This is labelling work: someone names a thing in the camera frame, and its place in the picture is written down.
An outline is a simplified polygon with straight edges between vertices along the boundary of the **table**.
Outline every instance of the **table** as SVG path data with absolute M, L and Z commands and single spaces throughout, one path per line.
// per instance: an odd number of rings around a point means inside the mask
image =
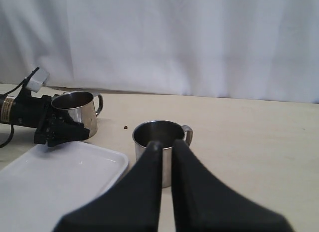
M 0 94 L 13 85 L 0 85 Z M 43 87 L 38 93 L 61 91 Z M 125 153 L 135 163 L 132 131 L 164 119 L 194 130 L 191 149 L 228 186 L 282 213 L 298 232 L 319 228 L 319 105 L 104 92 L 98 133 L 88 143 Z M 0 169 L 33 144 L 34 129 L 15 127 L 0 149 Z M 4 141 L 9 125 L 0 124 Z M 170 188 L 163 189 L 160 232 L 174 231 Z

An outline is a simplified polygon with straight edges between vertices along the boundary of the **white curtain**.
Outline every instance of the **white curtain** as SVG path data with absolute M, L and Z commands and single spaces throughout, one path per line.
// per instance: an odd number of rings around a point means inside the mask
M 319 0 L 0 0 L 0 82 L 319 100 Z

